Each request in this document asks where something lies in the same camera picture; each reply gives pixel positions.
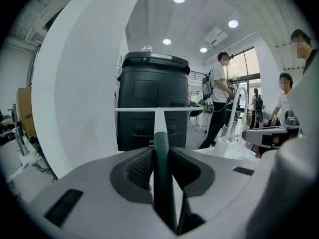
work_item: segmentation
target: ceiling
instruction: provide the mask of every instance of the ceiling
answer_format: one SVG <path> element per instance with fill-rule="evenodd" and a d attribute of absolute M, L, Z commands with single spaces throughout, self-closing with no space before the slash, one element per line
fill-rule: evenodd
<path fill-rule="evenodd" d="M 52 18 L 70 1 L 30 0 L 16 18 L 5 43 L 25 51 L 34 50 L 43 42 Z M 228 21 L 233 18 L 239 22 L 236 29 L 228 27 Z M 216 47 L 209 47 L 204 37 L 215 26 L 229 36 Z M 170 38 L 170 52 L 178 50 L 178 54 L 192 56 L 199 64 L 209 64 L 220 51 L 229 50 L 235 43 L 240 46 L 247 37 L 258 32 L 279 67 L 285 70 L 304 65 L 291 54 L 290 34 L 296 28 L 314 39 L 307 20 L 291 0 L 186 0 L 181 4 L 173 0 L 139 0 L 126 34 L 129 49 L 141 50 L 142 43 L 155 46 L 164 38 Z M 202 46 L 209 51 L 200 53 Z"/>

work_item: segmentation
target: backpack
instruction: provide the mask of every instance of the backpack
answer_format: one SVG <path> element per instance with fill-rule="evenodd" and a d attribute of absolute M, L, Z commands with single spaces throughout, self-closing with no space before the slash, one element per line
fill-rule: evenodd
<path fill-rule="evenodd" d="M 211 95 L 213 94 L 213 87 L 211 86 L 211 83 L 210 83 L 210 73 L 211 73 L 211 70 L 208 74 L 205 75 L 205 77 L 201 81 L 204 100 L 210 98 Z"/>
<path fill-rule="evenodd" d="M 264 106 L 264 101 L 261 99 L 259 95 L 258 98 L 255 99 L 255 108 L 256 110 L 262 110 Z"/>

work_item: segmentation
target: railing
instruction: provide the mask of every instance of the railing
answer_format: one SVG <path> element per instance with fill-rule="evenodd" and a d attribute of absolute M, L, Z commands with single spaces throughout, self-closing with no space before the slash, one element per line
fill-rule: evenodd
<path fill-rule="evenodd" d="M 188 75 L 188 79 L 189 79 L 189 80 L 198 80 L 198 81 L 201 81 L 204 77 L 205 77 L 205 74 L 203 74 L 203 73 L 198 73 L 198 72 L 194 72 L 194 71 L 190 71 L 190 73 L 189 73 L 189 75 Z"/>

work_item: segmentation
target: black pants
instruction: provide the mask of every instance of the black pants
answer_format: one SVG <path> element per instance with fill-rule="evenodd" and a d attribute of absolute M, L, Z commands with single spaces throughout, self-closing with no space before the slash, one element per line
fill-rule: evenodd
<path fill-rule="evenodd" d="M 208 135 L 206 140 L 202 143 L 204 147 L 210 147 L 210 145 L 215 145 L 215 138 L 218 135 L 220 129 L 225 124 L 226 119 L 226 103 L 214 103 L 214 112 L 210 120 Z"/>
<path fill-rule="evenodd" d="M 253 129 L 254 128 L 255 118 L 256 118 L 256 111 L 253 111 L 253 117 L 252 117 L 252 121 L 251 121 L 251 125 L 250 125 L 249 129 Z M 259 123 L 257 121 L 256 121 L 256 127 L 255 128 L 259 128 Z"/>

